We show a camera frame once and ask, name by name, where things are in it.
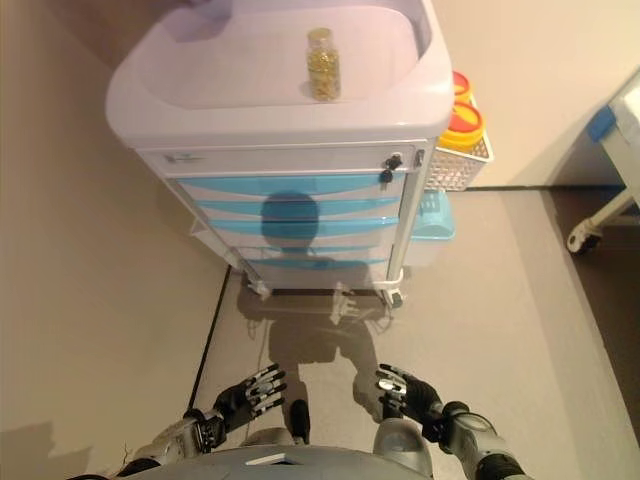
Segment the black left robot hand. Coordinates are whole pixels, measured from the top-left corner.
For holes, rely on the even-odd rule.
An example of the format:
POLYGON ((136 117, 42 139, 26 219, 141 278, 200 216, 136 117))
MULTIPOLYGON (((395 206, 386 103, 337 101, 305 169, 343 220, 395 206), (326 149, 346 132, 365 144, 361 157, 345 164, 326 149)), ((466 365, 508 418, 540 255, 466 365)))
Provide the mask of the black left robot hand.
POLYGON ((278 364, 272 364, 220 393, 214 410, 223 418, 225 431, 235 431, 282 405, 285 376, 278 364))

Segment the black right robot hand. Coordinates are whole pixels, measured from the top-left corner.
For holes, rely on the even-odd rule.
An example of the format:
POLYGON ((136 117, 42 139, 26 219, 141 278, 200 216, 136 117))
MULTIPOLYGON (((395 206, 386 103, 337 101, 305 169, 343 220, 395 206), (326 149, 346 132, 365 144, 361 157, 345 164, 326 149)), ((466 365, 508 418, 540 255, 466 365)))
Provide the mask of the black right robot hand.
POLYGON ((385 363, 378 366, 376 376, 384 419, 408 417, 426 425, 441 418, 443 403, 430 384, 385 363))

